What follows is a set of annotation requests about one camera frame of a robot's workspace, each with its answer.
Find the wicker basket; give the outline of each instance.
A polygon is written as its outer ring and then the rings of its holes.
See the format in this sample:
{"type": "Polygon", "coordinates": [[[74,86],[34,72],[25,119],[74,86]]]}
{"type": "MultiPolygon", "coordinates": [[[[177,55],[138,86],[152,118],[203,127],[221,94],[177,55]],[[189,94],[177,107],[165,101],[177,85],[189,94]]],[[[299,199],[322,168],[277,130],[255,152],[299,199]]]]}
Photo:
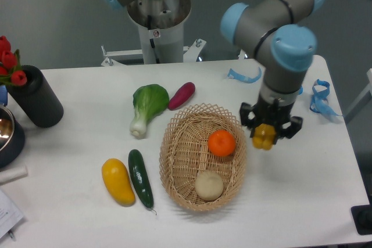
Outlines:
{"type": "Polygon", "coordinates": [[[168,124],[160,148],[160,179],[169,196],[181,207],[194,211],[216,209],[228,203],[239,191],[245,175],[246,142],[240,122],[217,105],[195,105],[178,112],[168,124]],[[211,133],[224,129],[233,134],[232,155],[217,157],[208,150],[211,133]],[[212,202],[195,191],[199,172],[218,173],[224,183],[222,195],[212,202]]]}

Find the blue cable tie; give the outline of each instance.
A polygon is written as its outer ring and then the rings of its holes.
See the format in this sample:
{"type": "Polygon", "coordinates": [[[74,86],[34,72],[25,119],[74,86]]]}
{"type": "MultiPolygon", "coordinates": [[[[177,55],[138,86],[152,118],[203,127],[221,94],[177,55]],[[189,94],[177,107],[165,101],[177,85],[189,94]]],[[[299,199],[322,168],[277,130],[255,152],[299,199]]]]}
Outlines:
{"type": "Polygon", "coordinates": [[[325,114],[329,116],[342,116],[336,113],[331,107],[328,105],[327,96],[330,94],[330,83],[327,81],[316,80],[313,85],[313,93],[312,101],[310,103],[310,110],[315,113],[325,114]],[[322,91],[317,91],[315,86],[320,85],[325,87],[322,91]]]}
{"type": "Polygon", "coordinates": [[[247,77],[245,75],[239,74],[235,72],[233,69],[230,68],[230,71],[227,74],[227,78],[233,78],[238,81],[245,82],[247,84],[253,84],[254,82],[258,81],[262,76],[262,70],[258,67],[258,75],[254,78],[247,77]]]}

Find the purple sweet potato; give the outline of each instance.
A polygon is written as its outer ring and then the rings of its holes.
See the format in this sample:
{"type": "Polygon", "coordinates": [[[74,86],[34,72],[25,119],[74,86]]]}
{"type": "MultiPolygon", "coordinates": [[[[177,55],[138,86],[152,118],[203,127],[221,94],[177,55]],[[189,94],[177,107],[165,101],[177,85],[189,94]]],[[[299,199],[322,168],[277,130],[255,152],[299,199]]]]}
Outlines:
{"type": "Polygon", "coordinates": [[[192,82],[186,82],[176,94],[170,99],[168,104],[168,109],[176,110],[182,106],[195,92],[195,84],[192,82]]]}

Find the green cucumber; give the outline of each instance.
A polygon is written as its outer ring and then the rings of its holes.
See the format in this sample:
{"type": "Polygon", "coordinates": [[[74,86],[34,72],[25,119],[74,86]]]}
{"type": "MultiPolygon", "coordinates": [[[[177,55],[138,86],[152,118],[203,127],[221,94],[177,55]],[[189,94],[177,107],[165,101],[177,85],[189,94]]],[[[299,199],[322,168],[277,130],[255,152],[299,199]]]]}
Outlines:
{"type": "Polygon", "coordinates": [[[147,176],[144,158],[141,152],[133,149],[128,156],[129,175],[132,180],[133,188],[139,200],[148,209],[153,210],[153,196],[149,178],[147,176]]]}

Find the red tulip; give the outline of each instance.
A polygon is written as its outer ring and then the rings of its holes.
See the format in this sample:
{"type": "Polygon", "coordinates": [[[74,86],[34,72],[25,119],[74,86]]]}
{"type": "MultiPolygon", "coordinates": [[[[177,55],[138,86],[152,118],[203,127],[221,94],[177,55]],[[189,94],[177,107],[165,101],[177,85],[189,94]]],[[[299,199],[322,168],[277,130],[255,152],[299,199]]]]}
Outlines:
{"type": "Polygon", "coordinates": [[[12,52],[4,51],[2,52],[1,62],[5,68],[10,70],[15,65],[17,65],[17,58],[12,52]]]}
{"type": "Polygon", "coordinates": [[[24,71],[18,70],[12,74],[12,76],[10,77],[10,80],[12,84],[22,86],[26,84],[27,77],[24,71]]]}
{"type": "Polygon", "coordinates": [[[0,55],[2,54],[2,52],[10,51],[11,49],[12,49],[12,47],[11,47],[9,41],[6,39],[6,37],[1,36],[0,37],[0,55]]]}
{"type": "Polygon", "coordinates": [[[6,76],[6,75],[8,75],[8,70],[0,66],[0,76],[6,76]]]}

